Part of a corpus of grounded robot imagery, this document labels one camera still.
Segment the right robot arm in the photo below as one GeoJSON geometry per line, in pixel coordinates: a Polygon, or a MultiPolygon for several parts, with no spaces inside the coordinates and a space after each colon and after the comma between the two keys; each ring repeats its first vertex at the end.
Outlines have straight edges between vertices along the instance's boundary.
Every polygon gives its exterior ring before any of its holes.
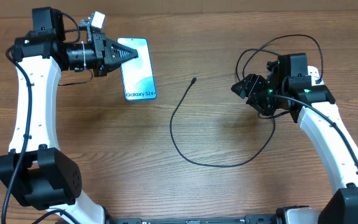
{"type": "Polygon", "coordinates": [[[231,90],[263,115],[289,113],[308,136],[328,174],[333,196],[322,210],[295,205],[246,223],[358,223],[358,147],[342,122],[336,100],[304,53],[267,62],[267,77],[249,74],[231,90]]]}

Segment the blue Galaxy smartphone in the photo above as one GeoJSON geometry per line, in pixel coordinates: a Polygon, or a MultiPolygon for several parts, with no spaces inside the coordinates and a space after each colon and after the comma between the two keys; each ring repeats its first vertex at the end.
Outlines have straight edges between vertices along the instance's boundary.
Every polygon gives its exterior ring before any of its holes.
{"type": "Polygon", "coordinates": [[[138,57],[121,65],[124,96],[127,101],[153,100],[157,97],[149,45],[145,38],[121,37],[117,42],[135,49],[138,57]]]}

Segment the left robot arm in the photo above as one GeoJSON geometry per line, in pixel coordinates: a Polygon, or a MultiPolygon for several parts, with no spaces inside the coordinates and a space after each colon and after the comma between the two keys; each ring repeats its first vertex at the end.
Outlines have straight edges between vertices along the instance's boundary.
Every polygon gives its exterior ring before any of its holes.
{"type": "Polygon", "coordinates": [[[0,156],[0,180],[6,197],[44,216],[58,215],[67,223],[111,223],[101,205],[82,188],[78,165],[60,150],[56,129],[56,98],[64,71],[89,71],[103,77],[138,52],[106,37],[105,16],[94,12],[76,25],[86,41],[66,40],[66,14],[51,7],[32,11],[33,28],[6,50],[17,70],[18,97],[14,134],[0,156]]]}

